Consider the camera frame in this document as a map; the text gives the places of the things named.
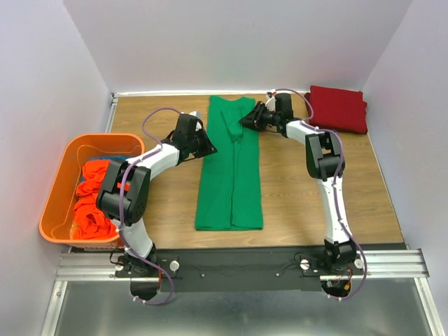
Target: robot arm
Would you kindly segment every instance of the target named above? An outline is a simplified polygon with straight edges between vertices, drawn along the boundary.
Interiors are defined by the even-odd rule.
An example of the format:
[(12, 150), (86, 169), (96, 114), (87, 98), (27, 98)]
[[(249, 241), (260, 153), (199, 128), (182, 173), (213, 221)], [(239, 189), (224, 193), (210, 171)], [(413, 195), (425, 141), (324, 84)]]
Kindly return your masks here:
[(98, 193), (97, 208), (119, 227), (118, 205), (123, 173), (130, 164), (138, 162), (132, 167), (125, 186), (125, 196), (122, 200), (125, 225), (122, 228), (122, 236), (139, 256), (155, 261), (155, 246), (146, 232), (142, 218), (146, 210), (151, 180), (164, 170), (186, 161), (190, 155), (202, 158), (216, 152), (216, 148), (204, 131), (202, 121), (195, 113), (181, 114), (176, 129), (162, 141), (161, 145), (138, 157), (110, 161)]
[(267, 126), (273, 126), (284, 137), (305, 145), (307, 171), (316, 179), (325, 212), (325, 265), (328, 270), (348, 265), (356, 259), (356, 246), (347, 234), (351, 235), (351, 231), (342, 196), (342, 171), (345, 162), (335, 177), (341, 155), (339, 142), (334, 134), (294, 118), (289, 94), (273, 96), (268, 93), (267, 98), (266, 104), (258, 102), (240, 123), (259, 132), (266, 130)]

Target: orange cloth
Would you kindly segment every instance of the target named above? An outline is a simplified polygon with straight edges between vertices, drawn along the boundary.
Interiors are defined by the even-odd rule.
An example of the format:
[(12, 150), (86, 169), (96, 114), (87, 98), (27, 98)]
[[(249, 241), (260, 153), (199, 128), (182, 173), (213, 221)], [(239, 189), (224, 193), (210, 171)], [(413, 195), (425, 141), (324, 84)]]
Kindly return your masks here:
[(117, 235), (115, 226), (96, 205), (108, 165), (109, 160), (94, 160), (88, 161), (83, 167), (85, 181), (76, 188), (79, 199), (73, 208), (78, 226), (74, 239), (108, 239)]

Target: tabletop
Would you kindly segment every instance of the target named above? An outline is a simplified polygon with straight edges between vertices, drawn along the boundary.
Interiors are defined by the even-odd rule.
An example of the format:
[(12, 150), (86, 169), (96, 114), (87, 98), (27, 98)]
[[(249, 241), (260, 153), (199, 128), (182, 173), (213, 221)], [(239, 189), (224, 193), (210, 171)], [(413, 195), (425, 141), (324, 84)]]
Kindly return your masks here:
[[(234, 100), (238, 95), (223, 95)], [(262, 94), (246, 97), (265, 101)], [(140, 136), (146, 150), (155, 142), (141, 131), (141, 122), (154, 109), (170, 106), (189, 113), (199, 110), (207, 126), (209, 96), (120, 97), (112, 132)], [(305, 117), (306, 108), (293, 98), (295, 116)], [(159, 139), (176, 126), (176, 114), (156, 113), (146, 129)], [(402, 242), (370, 139), (367, 135), (342, 133), (346, 168), (343, 194), (346, 215), (360, 243)], [(325, 218), (318, 186), (307, 173), (305, 147), (280, 134), (262, 133), (260, 177), (264, 228), (254, 231), (196, 231), (195, 214), (202, 160), (184, 162), (164, 171), (150, 184), (148, 206), (143, 215), (150, 238), (159, 249), (243, 246), (290, 246), (322, 244)]]

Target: white knob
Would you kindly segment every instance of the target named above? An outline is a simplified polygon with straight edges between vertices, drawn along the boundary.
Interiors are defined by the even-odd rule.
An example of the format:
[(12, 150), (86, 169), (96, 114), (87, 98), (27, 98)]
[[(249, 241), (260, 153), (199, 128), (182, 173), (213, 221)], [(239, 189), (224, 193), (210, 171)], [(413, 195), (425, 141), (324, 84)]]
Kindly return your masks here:
[(170, 264), (169, 264), (169, 268), (170, 268), (170, 270), (171, 271), (173, 271), (173, 272), (175, 272), (175, 271), (177, 271), (178, 269), (179, 269), (179, 262), (177, 261), (177, 260), (173, 260), (173, 261), (171, 261), (170, 262)]

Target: plastic basket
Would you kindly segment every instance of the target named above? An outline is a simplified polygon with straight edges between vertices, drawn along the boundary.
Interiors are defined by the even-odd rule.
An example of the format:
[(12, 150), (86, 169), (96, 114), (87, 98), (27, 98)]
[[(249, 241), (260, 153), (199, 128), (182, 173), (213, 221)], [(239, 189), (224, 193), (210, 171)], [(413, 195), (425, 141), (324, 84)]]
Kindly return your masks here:
[(134, 157), (144, 153), (143, 141), (133, 134), (85, 134), (66, 147), (55, 181), (43, 211), (39, 230), (52, 243), (68, 244), (82, 249), (113, 249), (122, 246), (118, 234), (109, 239), (72, 239), (77, 228), (73, 208), (77, 202), (76, 186), (83, 165), (90, 158), (123, 155)]

